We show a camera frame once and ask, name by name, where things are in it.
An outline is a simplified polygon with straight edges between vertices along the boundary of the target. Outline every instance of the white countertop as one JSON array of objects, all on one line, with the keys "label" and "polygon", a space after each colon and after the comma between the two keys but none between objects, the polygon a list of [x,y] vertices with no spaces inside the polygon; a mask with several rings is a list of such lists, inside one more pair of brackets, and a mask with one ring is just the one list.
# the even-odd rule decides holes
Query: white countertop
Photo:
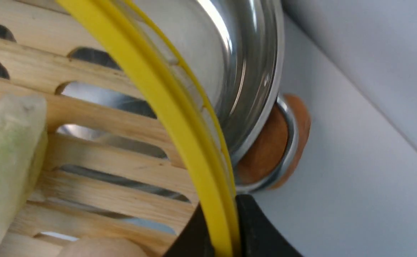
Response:
[{"label": "white countertop", "polygon": [[296,26],[283,92],[312,115],[295,174],[255,195],[306,257],[417,256],[417,152]]}]

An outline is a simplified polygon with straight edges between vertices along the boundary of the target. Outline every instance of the metal pot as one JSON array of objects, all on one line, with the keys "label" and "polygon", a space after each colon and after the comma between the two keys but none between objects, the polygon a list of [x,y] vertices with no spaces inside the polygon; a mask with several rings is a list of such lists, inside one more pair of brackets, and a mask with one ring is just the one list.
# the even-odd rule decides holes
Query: metal pot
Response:
[{"label": "metal pot", "polygon": [[[176,46],[204,86],[220,120],[234,166],[256,140],[273,105],[280,108],[289,127],[282,160],[258,182],[243,184],[236,179],[239,192],[253,192],[274,184],[286,171],[298,144],[295,117],[286,101],[278,96],[285,43],[280,0],[135,0],[135,3]],[[2,28],[0,37],[13,39]],[[119,69],[109,55],[97,50],[78,49],[72,57]],[[146,102],[90,85],[72,83],[63,94],[156,118]],[[67,125],[61,132],[165,158],[159,148],[88,128]],[[179,197],[137,182],[126,184]]]}]

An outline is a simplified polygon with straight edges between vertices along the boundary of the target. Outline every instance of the green food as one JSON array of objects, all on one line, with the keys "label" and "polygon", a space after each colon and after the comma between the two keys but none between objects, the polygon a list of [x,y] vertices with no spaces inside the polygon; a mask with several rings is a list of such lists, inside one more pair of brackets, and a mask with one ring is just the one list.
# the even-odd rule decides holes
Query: green food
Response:
[{"label": "green food", "polygon": [[45,124],[43,97],[0,99],[0,243],[37,181],[47,145]]}]

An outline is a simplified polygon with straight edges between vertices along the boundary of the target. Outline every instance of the wooden slat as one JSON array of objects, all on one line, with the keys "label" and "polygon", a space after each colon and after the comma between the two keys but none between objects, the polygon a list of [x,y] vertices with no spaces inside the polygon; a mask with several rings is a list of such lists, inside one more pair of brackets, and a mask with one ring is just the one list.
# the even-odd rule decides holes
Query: wooden slat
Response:
[{"label": "wooden slat", "polygon": [[71,16],[24,3],[0,0],[0,25],[18,43],[54,54],[67,56],[78,47],[104,50]]},{"label": "wooden slat", "polygon": [[61,249],[43,240],[8,233],[0,245],[0,257],[56,257]]},{"label": "wooden slat", "polygon": [[60,13],[68,14],[67,11],[60,6],[55,0],[16,0],[17,2],[26,3],[29,5],[38,6],[40,8],[45,8],[48,10],[57,11]]},{"label": "wooden slat", "polygon": [[198,203],[187,170],[172,167],[167,160],[70,136],[50,135],[44,169],[50,171],[64,164],[169,189],[185,195],[194,204]]},{"label": "wooden slat", "polygon": [[63,171],[44,172],[40,182],[46,197],[155,221],[168,225],[176,233],[182,231],[194,212],[190,203]]},{"label": "wooden slat", "polygon": [[0,39],[0,63],[10,79],[37,91],[54,94],[58,86],[71,81],[111,89],[143,99],[122,71],[21,46]]},{"label": "wooden slat", "polygon": [[[37,92],[0,78],[0,97],[4,93],[29,95]],[[77,124],[156,145],[166,152],[172,149],[176,152],[166,130],[156,119],[67,96],[42,95],[48,102],[47,119],[50,132],[54,132],[63,124]]]},{"label": "wooden slat", "polygon": [[22,234],[23,228],[29,227],[35,228],[38,233],[52,231],[78,238],[125,237],[139,244],[150,257],[162,256],[176,238],[169,233],[51,203],[27,203],[17,215],[10,230]]}]

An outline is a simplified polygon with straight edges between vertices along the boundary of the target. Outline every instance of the white surface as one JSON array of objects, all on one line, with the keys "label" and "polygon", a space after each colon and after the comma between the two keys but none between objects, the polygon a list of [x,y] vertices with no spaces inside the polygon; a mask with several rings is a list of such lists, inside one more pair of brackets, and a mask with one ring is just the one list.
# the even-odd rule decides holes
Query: white surface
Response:
[{"label": "white surface", "polygon": [[283,2],[417,148],[417,0]]},{"label": "white surface", "polygon": [[256,200],[305,257],[417,256],[417,152],[289,21],[286,34],[283,91],[313,123],[295,174]]}]

